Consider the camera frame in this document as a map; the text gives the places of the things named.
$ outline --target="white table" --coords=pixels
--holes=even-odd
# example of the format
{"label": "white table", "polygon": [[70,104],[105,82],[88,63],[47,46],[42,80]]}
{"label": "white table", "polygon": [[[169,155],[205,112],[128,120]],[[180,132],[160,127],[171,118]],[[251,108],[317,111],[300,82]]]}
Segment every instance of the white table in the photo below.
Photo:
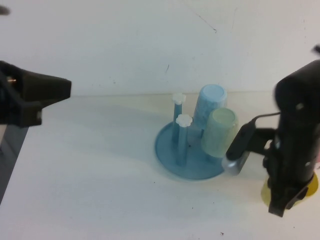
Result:
{"label": "white table", "polygon": [[[196,100],[187,96],[185,113]],[[240,124],[276,110],[271,92],[231,93],[228,107]],[[283,218],[268,213],[261,156],[236,177],[189,181],[164,169],[154,142],[172,118],[170,95],[73,97],[47,107],[0,205],[0,239],[320,239],[318,192]],[[275,127],[277,118],[258,125]]]}

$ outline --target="light blue cup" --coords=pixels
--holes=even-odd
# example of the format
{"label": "light blue cup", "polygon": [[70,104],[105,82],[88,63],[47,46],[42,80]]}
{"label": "light blue cup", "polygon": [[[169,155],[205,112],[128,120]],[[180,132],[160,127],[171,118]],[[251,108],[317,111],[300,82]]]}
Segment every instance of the light blue cup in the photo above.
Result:
{"label": "light blue cup", "polygon": [[193,122],[200,129],[205,129],[210,113],[227,104],[227,91],[219,85],[210,84],[204,86],[195,106]]}

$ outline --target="pale green cup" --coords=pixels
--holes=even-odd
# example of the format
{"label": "pale green cup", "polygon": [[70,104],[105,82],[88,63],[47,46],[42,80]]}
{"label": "pale green cup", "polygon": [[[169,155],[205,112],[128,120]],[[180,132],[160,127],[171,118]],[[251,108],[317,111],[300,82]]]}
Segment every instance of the pale green cup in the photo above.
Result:
{"label": "pale green cup", "polygon": [[215,158],[223,158],[237,135],[237,115],[228,108],[213,110],[201,139],[203,151]]}

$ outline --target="yellow object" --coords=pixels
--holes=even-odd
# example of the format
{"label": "yellow object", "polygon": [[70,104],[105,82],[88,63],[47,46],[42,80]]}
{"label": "yellow object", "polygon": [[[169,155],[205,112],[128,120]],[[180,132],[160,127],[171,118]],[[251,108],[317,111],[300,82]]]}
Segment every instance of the yellow object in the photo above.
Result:
{"label": "yellow object", "polygon": [[[261,189],[261,198],[262,198],[262,201],[264,202],[264,204],[269,207],[269,204],[270,204],[270,201],[271,201],[271,192],[270,192],[270,189],[268,188],[268,183],[267,182],[268,182],[268,179],[266,179],[264,181],[263,187]],[[317,177],[317,174],[314,173],[313,179],[310,182],[310,184],[308,185],[308,191],[306,192],[305,198],[300,200],[300,201],[296,201],[293,206],[303,202],[304,200],[308,199],[313,194],[315,194],[317,189],[318,189],[318,186],[319,186],[318,177]]]}

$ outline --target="white background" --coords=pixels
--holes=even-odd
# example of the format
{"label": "white background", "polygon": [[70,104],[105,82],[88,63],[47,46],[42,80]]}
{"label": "white background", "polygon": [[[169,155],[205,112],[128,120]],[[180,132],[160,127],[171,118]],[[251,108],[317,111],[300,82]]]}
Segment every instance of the white background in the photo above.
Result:
{"label": "white background", "polygon": [[1,3],[0,59],[67,78],[77,96],[271,90],[320,41],[319,0]]}

